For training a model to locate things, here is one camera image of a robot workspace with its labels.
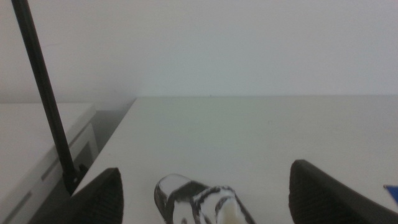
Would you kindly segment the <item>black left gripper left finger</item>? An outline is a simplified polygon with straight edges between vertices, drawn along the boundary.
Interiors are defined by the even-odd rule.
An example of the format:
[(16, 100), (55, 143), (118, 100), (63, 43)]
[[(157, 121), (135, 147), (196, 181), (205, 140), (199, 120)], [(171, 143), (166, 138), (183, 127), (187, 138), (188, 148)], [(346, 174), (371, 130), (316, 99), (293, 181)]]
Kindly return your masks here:
[(108, 168), (68, 201), (33, 221), (36, 224), (119, 224), (123, 222), (121, 173)]

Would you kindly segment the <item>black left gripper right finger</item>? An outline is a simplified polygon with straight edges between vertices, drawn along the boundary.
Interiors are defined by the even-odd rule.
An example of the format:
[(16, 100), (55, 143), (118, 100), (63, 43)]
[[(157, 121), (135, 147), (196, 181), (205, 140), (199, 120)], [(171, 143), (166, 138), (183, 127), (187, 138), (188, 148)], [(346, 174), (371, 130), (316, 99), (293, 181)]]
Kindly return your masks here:
[(303, 159), (290, 168), (289, 209), (294, 223), (397, 224), (396, 212)]

